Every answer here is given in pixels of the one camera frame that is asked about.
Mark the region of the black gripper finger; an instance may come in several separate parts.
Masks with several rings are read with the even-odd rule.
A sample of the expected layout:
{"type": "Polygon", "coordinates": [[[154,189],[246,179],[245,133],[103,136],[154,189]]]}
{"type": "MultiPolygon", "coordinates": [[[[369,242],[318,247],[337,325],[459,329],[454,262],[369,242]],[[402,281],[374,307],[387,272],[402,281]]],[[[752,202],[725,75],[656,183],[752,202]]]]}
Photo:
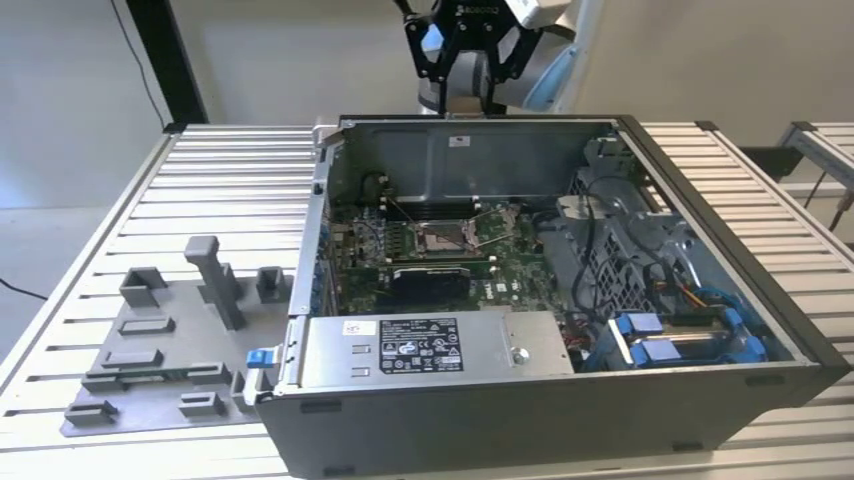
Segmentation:
{"type": "Polygon", "coordinates": [[[449,76],[459,54],[459,24],[450,17],[421,15],[415,12],[403,14],[403,25],[417,74],[438,85],[438,113],[447,113],[449,76]],[[430,26],[435,25],[442,34],[439,54],[430,60],[422,47],[430,26]]]}
{"type": "Polygon", "coordinates": [[[535,47],[542,37],[541,29],[521,26],[502,26],[489,32],[487,40],[487,114],[498,114],[494,100],[497,86],[509,79],[518,79],[527,66],[535,47]],[[515,43],[506,55],[501,53],[501,45],[509,34],[515,33],[515,43]]]}

